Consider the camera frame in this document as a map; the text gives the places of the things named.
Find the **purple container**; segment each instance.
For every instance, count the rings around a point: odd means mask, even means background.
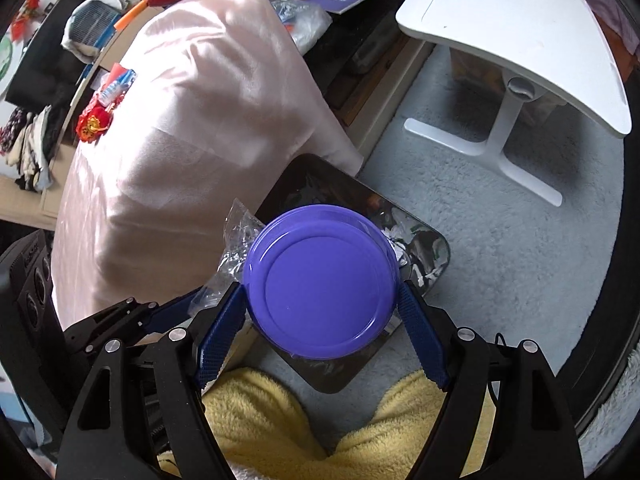
[[[388,240],[364,216],[309,205],[265,227],[242,282],[254,323],[274,345],[325,360],[357,352],[382,332],[400,273]]]

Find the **black screen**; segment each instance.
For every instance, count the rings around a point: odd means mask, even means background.
[[[60,46],[66,20],[85,0],[59,0],[26,49],[5,100],[40,113],[50,104],[70,102],[84,63]]]

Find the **white table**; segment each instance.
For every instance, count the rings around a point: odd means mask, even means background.
[[[502,150],[523,103],[553,92],[613,135],[631,131],[620,74],[585,0],[406,0],[396,19],[409,36],[498,64],[507,89],[484,142],[469,142],[414,119],[406,120],[404,128],[555,206],[561,205],[562,195],[510,162]]]

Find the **yellow blanket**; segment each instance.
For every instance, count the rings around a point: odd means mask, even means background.
[[[203,397],[206,416],[225,458],[274,480],[404,480],[433,427],[444,394],[421,370],[395,384],[371,422],[347,434],[327,456],[297,399],[260,372],[223,374]],[[489,396],[462,473],[479,469],[495,409]],[[173,457],[161,466],[178,474]]]

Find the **pink satin cloth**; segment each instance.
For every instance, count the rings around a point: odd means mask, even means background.
[[[268,0],[184,0],[121,65],[138,78],[107,134],[78,147],[58,216],[63,328],[205,283],[233,200],[255,212],[297,155],[349,174],[362,164]]]

